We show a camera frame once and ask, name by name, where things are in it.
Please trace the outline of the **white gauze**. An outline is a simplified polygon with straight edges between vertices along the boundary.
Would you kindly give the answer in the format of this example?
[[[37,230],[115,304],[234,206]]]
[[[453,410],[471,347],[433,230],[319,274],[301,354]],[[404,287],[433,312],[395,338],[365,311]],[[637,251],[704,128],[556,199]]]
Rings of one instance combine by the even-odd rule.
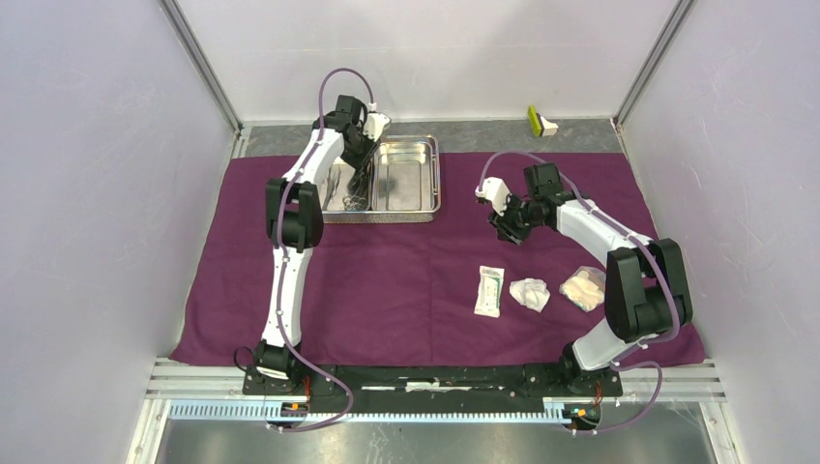
[[[537,313],[543,311],[551,296],[546,282],[536,278],[513,281],[509,286],[509,293],[519,305]]]

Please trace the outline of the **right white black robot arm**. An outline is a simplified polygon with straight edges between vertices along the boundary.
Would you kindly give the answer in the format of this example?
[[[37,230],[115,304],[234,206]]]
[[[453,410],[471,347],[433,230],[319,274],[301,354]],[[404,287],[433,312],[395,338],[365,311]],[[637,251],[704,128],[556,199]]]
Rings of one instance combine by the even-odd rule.
[[[603,318],[569,343],[558,362],[561,387],[583,394],[598,374],[623,369],[622,360],[653,343],[668,342],[693,317],[683,252],[672,239],[653,240],[607,214],[556,164],[523,171],[527,195],[483,175],[476,189],[492,212],[499,240],[521,244],[537,227],[548,226],[580,244],[604,266]]]

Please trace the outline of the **white sterile packet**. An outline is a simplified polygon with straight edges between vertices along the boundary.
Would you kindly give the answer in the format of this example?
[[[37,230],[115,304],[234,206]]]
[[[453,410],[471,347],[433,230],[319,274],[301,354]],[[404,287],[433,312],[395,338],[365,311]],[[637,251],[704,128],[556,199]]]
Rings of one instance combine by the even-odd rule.
[[[480,281],[477,299],[474,304],[474,313],[480,316],[499,318],[505,270],[480,266],[479,273]]]

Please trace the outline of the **yellow green white object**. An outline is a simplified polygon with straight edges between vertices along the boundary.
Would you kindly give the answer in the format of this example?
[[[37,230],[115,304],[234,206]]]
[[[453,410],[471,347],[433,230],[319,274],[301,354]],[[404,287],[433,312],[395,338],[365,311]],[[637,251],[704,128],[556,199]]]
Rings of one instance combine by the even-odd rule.
[[[542,116],[534,105],[527,108],[527,120],[533,135],[537,138],[554,136],[559,126]]]

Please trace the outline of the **metal instrument tray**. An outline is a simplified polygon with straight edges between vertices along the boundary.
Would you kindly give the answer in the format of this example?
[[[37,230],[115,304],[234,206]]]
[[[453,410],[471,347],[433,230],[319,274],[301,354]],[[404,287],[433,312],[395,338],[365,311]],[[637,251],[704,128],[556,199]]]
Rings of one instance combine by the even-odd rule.
[[[346,212],[342,196],[355,171],[336,159],[319,187],[323,218],[330,224],[418,223],[432,221],[441,206],[440,156],[436,138],[385,135],[371,160],[369,209]]]

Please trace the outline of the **beige gauze roll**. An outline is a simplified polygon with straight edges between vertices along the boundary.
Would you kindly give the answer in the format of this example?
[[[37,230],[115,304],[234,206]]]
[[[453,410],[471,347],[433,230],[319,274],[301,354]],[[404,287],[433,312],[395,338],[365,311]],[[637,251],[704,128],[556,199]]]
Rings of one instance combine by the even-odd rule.
[[[604,302],[605,273],[581,266],[560,285],[559,292],[584,312],[591,312]]]

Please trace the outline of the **purple cloth wrap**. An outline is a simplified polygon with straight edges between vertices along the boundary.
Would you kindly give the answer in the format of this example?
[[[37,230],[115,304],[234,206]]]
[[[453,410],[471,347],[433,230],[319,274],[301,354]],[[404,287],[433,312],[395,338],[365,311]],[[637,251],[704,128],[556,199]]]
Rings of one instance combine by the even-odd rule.
[[[302,304],[302,354],[317,364],[510,365],[555,362],[563,348],[603,318],[584,312],[559,286],[594,257],[547,228],[521,245],[498,240],[490,207],[475,198],[482,175],[526,190],[521,155],[445,154],[443,203],[434,220],[329,224],[312,254]],[[174,361],[229,366],[261,339],[273,283],[265,187],[291,157],[235,159],[186,304]],[[474,313],[480,266],[505,270],[500,317]],[[546,282],[541,313],[518,304],[513,281]]]

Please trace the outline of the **aluminium frame rail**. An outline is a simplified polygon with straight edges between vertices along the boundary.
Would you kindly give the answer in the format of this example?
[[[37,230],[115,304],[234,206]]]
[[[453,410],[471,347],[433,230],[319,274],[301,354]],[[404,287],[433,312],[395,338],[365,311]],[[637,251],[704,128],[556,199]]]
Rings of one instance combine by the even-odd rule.
[[[693,424],[703,428],[708,448],[719,463],[744,463],[746,457],[738,438],[715,364],[706,360],[664,369],[636,368],[617,378],[623,393],[606,397],[602,405],[617,412],[628,407],[657,413],[661,408],[682,413],[693,406]],[[142,403],[137,426],[126,458],[129,463],[155,463],[162,435],[172,420],[178,421],[286,421],[284,407],[304,403],[303,395],[245,396],[244,378],[235,367],[192,366],[158,358]],[[404,424],[565,424],[568,408],[591,405],[591,397],[548,395],[526,401],[523,394],[502,390],[510,402],[493,411],[470,412],[460,404],[453,412],[436,407],[432,412],[366,412],[358,399],[353,409],[330,425],[336,431],[344,423]]]

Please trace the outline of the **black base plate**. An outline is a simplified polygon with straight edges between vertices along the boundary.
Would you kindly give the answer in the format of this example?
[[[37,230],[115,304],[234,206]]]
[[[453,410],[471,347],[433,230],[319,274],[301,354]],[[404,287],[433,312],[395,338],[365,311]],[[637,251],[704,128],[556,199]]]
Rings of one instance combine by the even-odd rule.
[[[246,396],[280,396],[301,412],[349,414],[536,413],[546,398],[617,398],[621,377],[605,368],[568,371],[556,362],[506,366],[296,366],[284,378],[244,369]]]

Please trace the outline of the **steel surgical scissors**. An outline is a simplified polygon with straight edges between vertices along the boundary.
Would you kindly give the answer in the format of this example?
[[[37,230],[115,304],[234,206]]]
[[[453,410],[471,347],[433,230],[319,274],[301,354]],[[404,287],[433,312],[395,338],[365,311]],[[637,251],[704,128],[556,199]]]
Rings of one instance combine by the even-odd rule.
[[[369,209],[372,174],[370,170],[355,170],[342,196],[342,206],[346,212],[362,212]]]

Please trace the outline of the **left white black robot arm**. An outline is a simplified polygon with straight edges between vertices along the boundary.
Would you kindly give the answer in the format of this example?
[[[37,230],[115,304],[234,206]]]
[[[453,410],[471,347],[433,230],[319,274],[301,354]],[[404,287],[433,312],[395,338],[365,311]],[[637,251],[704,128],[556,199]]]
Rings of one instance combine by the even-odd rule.
[[[299,351],[308,266],[324,232],[319,186],[342,160],[357,172],[366,166],[391,123],[375,101],[338,97],[335,108],[313,123],[310,140],[293,166],[265,187],[266,231],[274,273],[268,319],[244,368],[246,395],[296,392],[310,365]]]

